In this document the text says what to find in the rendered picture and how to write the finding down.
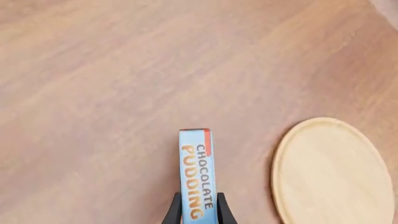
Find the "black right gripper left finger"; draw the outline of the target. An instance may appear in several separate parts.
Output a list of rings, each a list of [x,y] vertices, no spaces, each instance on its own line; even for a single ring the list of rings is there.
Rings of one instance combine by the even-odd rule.
[[[163,219],[162,224],[181,224],[182,217],[182,196],[176,193],[173,197],[170,208]]]

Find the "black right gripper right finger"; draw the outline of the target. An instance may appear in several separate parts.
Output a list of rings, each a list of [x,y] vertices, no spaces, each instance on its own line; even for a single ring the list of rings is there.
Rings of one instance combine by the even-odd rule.
[[[233,216],[224,193],[217,193],[218,224],[238,224]]]

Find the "blue chocolate pudding box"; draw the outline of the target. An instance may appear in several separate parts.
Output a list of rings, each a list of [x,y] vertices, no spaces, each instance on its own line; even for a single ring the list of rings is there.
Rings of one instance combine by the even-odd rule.
[[[182,223],[218,224],[211,130],[180,130],[179,161]]]

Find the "pale wooden round plate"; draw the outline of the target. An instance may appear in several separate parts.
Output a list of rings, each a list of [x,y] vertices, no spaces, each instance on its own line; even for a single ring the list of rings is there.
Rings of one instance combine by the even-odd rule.
[[[271,189],[282,224],[393,224],[392,179],[379,151],[335,118],[302,121],[280,140]]]

